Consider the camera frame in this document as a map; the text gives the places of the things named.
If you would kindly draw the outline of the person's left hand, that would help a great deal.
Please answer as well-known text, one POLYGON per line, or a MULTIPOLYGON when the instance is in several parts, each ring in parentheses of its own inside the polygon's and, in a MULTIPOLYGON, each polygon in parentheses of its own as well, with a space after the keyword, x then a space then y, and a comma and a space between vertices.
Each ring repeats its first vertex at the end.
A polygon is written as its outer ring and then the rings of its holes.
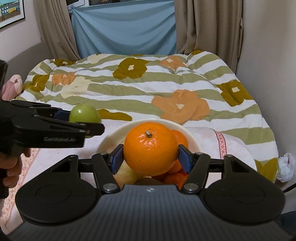
POLYGON ((1 153, 0 165, 1 169, 6 170, 6 177, 3 178, 3 185, 8 188, 14 188, 22 173, 21 157, 8 156, 1 153))

